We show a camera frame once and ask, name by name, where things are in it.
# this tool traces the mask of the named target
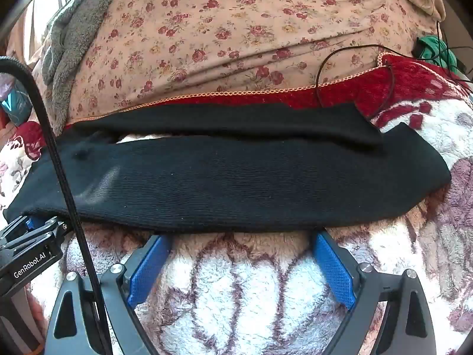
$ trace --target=silver screw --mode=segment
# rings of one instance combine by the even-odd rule
[[[112,274],[119,274],[122,271],[123,271],[123,265],[121,264],[114,264],[110,267],[110,272]]]
[[[363,272],[373,271],[373,266],[370,263],[360,263],[359,268]]]
[[[416,272],[412,269],[406,270],[406,275],[410,277],[411,279],[415,279],[417,277]]]
[[[66,276],[66,279],[71,282],[72,280],[75,280],[76,277],[77,277],[77,272],[69,272]]]

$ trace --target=metal bolt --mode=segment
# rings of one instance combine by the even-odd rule
[[[77,272],[69,272],[66,275],[66,279],[69,281],[75,280],[76,277],[77,277]]]
[[[410,277],[411,279],[415,279],[417,277],[416,272],[412,269],[406,270],[406,275]]]
[[[110,267],[110,272],[112,274],[119,274],[122,271],[123,271],[123,265],[121,264],[114,264]]]
[[[370,263],[360,263],[359,268],[363,272],[373,271],[373,266]]]

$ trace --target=black fabric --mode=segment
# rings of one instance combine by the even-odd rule
[[[450,181],[442,157],[404,123],[370,147],[320,138],[174,136],[61,151],[83,219],[158,232],[346,226],[407,212]],[[9,208],[66,215],[49,156]]]
[[[378,145],[380,132],[354,104],[294,110],[284,104],[227,106],[167,104],[119,112],[101,119],[78,122],[61,138],[84,137],[94,131],[114,134],[187,134],[246,137],[340,138]]]

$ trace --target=gray fuzzy blanket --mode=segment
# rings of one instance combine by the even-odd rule
[[[56,135],[64,127],[70,91],[77,68],[103,21],[112,0],[72,0],[53,19],[51,44],[43,59],[42,75],[48,90],[46,108]]]

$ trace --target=bed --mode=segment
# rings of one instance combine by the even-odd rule
[[[244,104],[248,95],[262,102],[294,95],[297,105],[314,105],[307,97],[313,97],[311,86],[330,52],[375,43],[410,54],[416,37],[436,33],[444,14],[438,0],[112,0],[73,76],[67,119],[50,111],[51,122],[60,133],[68,124],[140,105]],[[377,48],[329,60],[321,76],[325,104],[344,98],[369,109],[367,97],[382,100],[389,91],[387,62],[397,83],[390,106],[374,124],[383,132],[399,122],[416,129],[441,153],[452,183],[400,218],[330,233],[379,271],[413,268],[430,304],[437,352],[451,354],[473,325],[473,111],[468,93],[441,68]],[[34,76],[47,97],[41,70],[40,59]],[[39,157],[34,117],[0,152],[2,209]],[[84,230],[99,273],[126,260],[147,237],[117,226],[85,223]],[[346,311],[335,302],[308,244],[306,233],[297,231],[175,236],[170,259],[136,313],[162,354],[321,353]],[[43,333],[65,274],[85,274],[74,237],[63,251],[64,258],[27,289]],[[264,302],[255,297],[261,293]],[[378,306],[362,354],[370,352],[383,308]],[[257,332],[248,328],[255,322]],[[116,342],[114,351],[120,353]]]

